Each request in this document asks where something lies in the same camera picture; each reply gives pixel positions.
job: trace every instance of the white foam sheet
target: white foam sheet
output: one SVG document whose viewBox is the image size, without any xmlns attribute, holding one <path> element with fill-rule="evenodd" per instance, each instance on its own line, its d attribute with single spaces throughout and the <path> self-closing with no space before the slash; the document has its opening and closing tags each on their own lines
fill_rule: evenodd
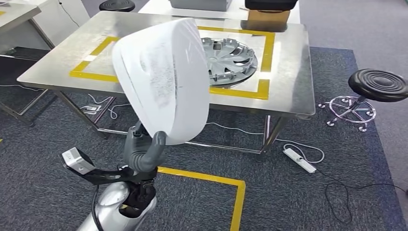
<svg viewBox="0 0 408 231">
<path fill-rule="evenodd" d="M 167 145 L 181 144 L 204 128 L 209 78 L 192 18 L 152 26 L 120 39 L 112 52 L 119 82 L 142 124 Z"/>
</svg>

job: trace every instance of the yellow tape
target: yellow tape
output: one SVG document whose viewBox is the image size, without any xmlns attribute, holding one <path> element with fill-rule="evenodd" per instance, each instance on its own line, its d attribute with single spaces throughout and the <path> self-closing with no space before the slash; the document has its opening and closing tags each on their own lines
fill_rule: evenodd
<svg viewBox="0 0 408 231">
<path fill-rule="evenodd" d="M 255 31 L 255 30 L 239 30 L 239 29 L 229 29 L 229 28 L 220 28 L 220 27 L 208 27 L 208 26 L 198 26 L 198 29 L 265 36 L 265 45 L 264 45 L 264 53 L 262 56 L 261 72 L 271 71 L 273 44 L 275 42 L 275 33 L 265 32 L 265 31 Z M 118 41 L 118 40 L 119 40 L 118 37 L 111 37 L 111 36 L 106 37 L 106 39 L 96 49 L 94 49 L 90 55 L 95 55 L 95 56 L 99 55 L 111 42 Z M 82 61 L 78 66 L 76 66 L 72 71 L 70 71 L 69 75 L 72 77 L 79 77 L 79 78 L 89 78 L 89 79 L 94 79 L 94 80 L 110 81 L 110 82 L 116 82 L 116 83 L 119 82 L 116 76 L 83 72 L 83 70 L 89 64 L 90 64 L 89 61 Z M 216 87 L 210 87 L 209 91 L 211 94 L 228 95 L 228 96 L 259 99 L 259 100 L 268 100 L 269 98 L 269 80 L 260 79 L 258 82 L 258 89 L 256 92 L 245 91 L 245 90 L 224 89 L 224 88 L 216 88 Z"/>
<path fill-rule="evenodd" d="M 213 176 L 213 175 L 208 175 L 208 174 L 198 173 L 198 172 L 189 172 L 189 171 L 178 170 L 178 169 L 167 168 L 167 167 L 159 167 L 158 172 L 176 175 L 176 176 L 182 176 L 182 177 L 190 177 L 190 178 L 195 178 L 195 179 L 200 179 L 200 180 L 209 180 L 213 182 L 237 186 L 237 195 L 235 197 L 234 211 L 232 212 L 231 227 L 229 230 L 239 231 L 240 223 L 241 223 L 241 216 L 242 216 L 243 201 L 245 197 L 245 181 L 225 178 L 225 177 L 219 177 L 219 176 Z"/>
<path fill-rule="evenodd" d="M 210 87 L 211 94 L 229 95 L 236 97 L 252 98 L 259 100 L 268 100 L 269 98 L 269 79 L 260 79 L 258 82 L 258 91 L 245 91 Z"/>
<path fill-rule="evenodd" d="M 275 43 L 275 34 L 271 33 L 265 37 L 264 54 L 262 56 L 261 72 L 270 72 L 272 69 L 273 44 Z"/>
<path fill-rule="evenodd" d="M 96 49 L 94 49 L 90 55 L 100 54 L 103 51 L 103 49 L 105 49 L 111 42 L 116 42 L 118 40 L 119 40 L 119 37 L 112 37 L 112 36 L 106 37 L 105 40 Z"/>
</svg>

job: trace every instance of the stainless steel table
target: stainless steel table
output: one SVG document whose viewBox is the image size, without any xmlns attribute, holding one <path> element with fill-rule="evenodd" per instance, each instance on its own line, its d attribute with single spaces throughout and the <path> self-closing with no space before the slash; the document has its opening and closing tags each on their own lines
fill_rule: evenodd
<svg viewBox="0 0 408 231">
<path fill-rule="evenodd" d="M 20 25 L 21 23 L 28 21 L 33 28 L 38 32 L 44 42 L 49 46 L 50 49 L 54 48 L 53 43 L 49 40 L 49 38 L 44 34 L 41 28 L 37 25 L 37 23 L 32 20 L 32 18 L 39 14 L 41 10 L 35 5 L 29 4 L 16 4 L 16 3 L 8 3 L 5 5 L 0 6 L 0 36 L 3 33 L 6 33 L 8 30 Z M 33 122 L 24 118 L 23 115 L 26 113 L 42 96 L 47 93 L 48 90 L 44 90 L 40 95 L 38 95 L 35 99 L 33 99 L 27 106 L 23 108 L 22 111 L 17 112 L 12 108 L 9 108 L 4 103 L 0 102 L 0 109 L 4 110 L 8 114 L 12 115 L 16 119 L 21 120 L 25 124 L 31 126 Z"/>
<path fill-rule="evenodd" d="M 97 131 L 126 132 L 99 128 L 61 91 L 79 91 L 124 97 L 111 64 L 110 49 L 115 41 L 144 28 L 179 16 L 99 12 L 17 80 L 26 86 L 52 89 Z M 308 34 L 303 25 L 288 24 L 278 32 L 271 24 L 196 18 L 201 37 L 232 38 L 251 47 L 258 57 L 258 71 L 239 84 L 211 87 L 211 108 L 266 116 L 261 150 L 193 143 L 248 153 L 266 153 L 290 118 L 309 119 L 315 113 Z M 270 130 L 270 116 L 279 119 Z"/>
</svg>

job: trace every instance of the white cord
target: white cord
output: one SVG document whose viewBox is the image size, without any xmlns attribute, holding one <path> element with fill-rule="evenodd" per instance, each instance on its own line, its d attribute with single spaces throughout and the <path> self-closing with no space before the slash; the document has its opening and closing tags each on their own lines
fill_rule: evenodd
<svg viewBox="0 0 408 231">
<path fill-rule="evenodd" d="M 26 88 L 26 87 L 23 87 L 23 86 L 21 86 L 21 85 L 0 85 L 0 87 L 21 87 L 21 88 L 28 89 L 28 90 L 33 90 L 33 91 L 44 90 L 44 89 Z"/>
<path fill-rule="evenodd" d="M 93 102 L 96 103 L 96 104 L 104 103 L 105 101 L 107 101 L 107 100 L 113 98 L 113 97 L 108 97 L 108 98 L 106 98 L 106 99 L 104 99 L 104 100 L 98 102 L 98 101 L 96 101 L 95 97 L 93 97 L 91 94 L 88 94 L 88 95 L 92 98 Z M 115 107 L 122 107 L 122 106 L 129 106 L 129 105 L 130 105 L 129 103 L 127 103 L 127 104 L 120 104 L 120 105 L 115 105 L 115 106 L 113 106 L 111 109 L 108 109 L 108 111 L 111 113 L 111 114 L 110 114 L 111 119 L 117 119 L 117 113 L 114 112 L 114 108 L 115 108 Z M 96 110 L 96 111 L 91 111 L 91 112 L 84 112 L 84 114 L 91 114 L 91 113 L 99 112 L 99 111 L 101 111 L 101 110 L 102 110 L 102 109 L 98 109 L 98 110 Z"/>
<path fill-rule="evenodd" d="M 98 102 L 98 101 L 96 101 L 96 99 L 95 99 L 91 94 L 88 94 L 88 95 L 93 99 L 94 103 L 96 103 L 96 104 L 101 104 L 101 103 L 103 103 L 103 102 L 105 102 L 105 101 L 107 101 L 107 100 L 109 100 L 109 99 L 112 98 L 112 97 L 108 97 L 108 98 L 106 98 L 106 99 L 104 99 L 104 100 Z"/>
<path fill-rule="evenodd" d="M 239 129 L 239 128 L 229 128 L 229 127 L 222 126 L 222 125 L 217 124 L 217 123 L 214 123 L 214 122 L 206 123 L 206 124 L 207 124 L 207 125 L 208 125 L 208 124 L 214 124 L 214 125 L 217 125 L 217 126 L 222 127 L 222 128 L 231 129 L 231 130 L 238 130 L 238 131 L 241 131 L 241 132 L 250 134 L 250 135 L 263 135 L 263 133 L 252 133 L 252 132 L 248 132 L 248 131 L 245 131 L 245 130 L 242 130 L 242 129 Z M 316 147 L 313 147 L 313 146 L 305 145 L 305 144 L 298 143 L 298 142 L 295 142 L 295 141 L 288 141 L 288 140 L 281 140 L 281 139 L 276 139 L 276 140 L 277 140 L 277 141 L 281 141 L 281 142 L 288 142 L 287 144 L 285 144 L 285 145 L 283 146 L 283 149 L 286 150 L 288 146 L 292 146 L 292 147 L 296 148 L 298 151 L 300 151 L 300 153 L 302 154 L 304 160 L 306 160 L 306 161 L 309 162 L 309 163 L 317 164 L 317 163 L 320 163 L 320 162 L 322 162 L 322 161 L 324 160 L 324 151 L 322 151 L 320 148 L 316 148 Z M 309 160 L 306 158 L 305 153 L 303 153 L 303 151 L 302 151 L 299 147 L 297 147 L 296 145 L 290 144 L 290 143 L 294 143 L 294 144 L 297 144 L 297 145 L 300 145 L 300 146 L 303 146 L 303 147 L 306 147 L 306 148 L 312 148 L 312 149 L 318 150 L 319 152 L 321 152 L 321 159 L 318 160 L 318 161 L 309 161 Z"/>
<path fill-rule="evenodd" d="M 111 112 L 111 119 L 116 119 L 116 118 L 117 118 L 117 113 L 114 112 L 114 108 L 115 108 L 115 107 L 129 106 L 129 105 L 130 105 L 130 103 L 121 104 L 121 105 L 115 105 L 115 106 L 112 107 L 112 109 L 108 109 L 108 110 Z"/>
</svg>

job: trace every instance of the round stool seat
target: round stool seat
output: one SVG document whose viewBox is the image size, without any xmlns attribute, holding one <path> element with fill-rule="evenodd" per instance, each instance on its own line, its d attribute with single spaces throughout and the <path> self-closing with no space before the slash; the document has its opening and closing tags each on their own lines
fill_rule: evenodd
<svg viewBox="0 0 408 231">
<path fill-rule="evenodd" d="M 397 102 L 408 97 L 407 81 L 387 71 L 356 71 L 348 79 L 348 85 L 355 93 L 379 102 Z"/>
<path fill-rule="evenodd" d="M 101 11 L 119 11 L 130 12 L 135 9 L 136 5 L 131 0 L 108 0 L 99 5 Z"/>
</svg>

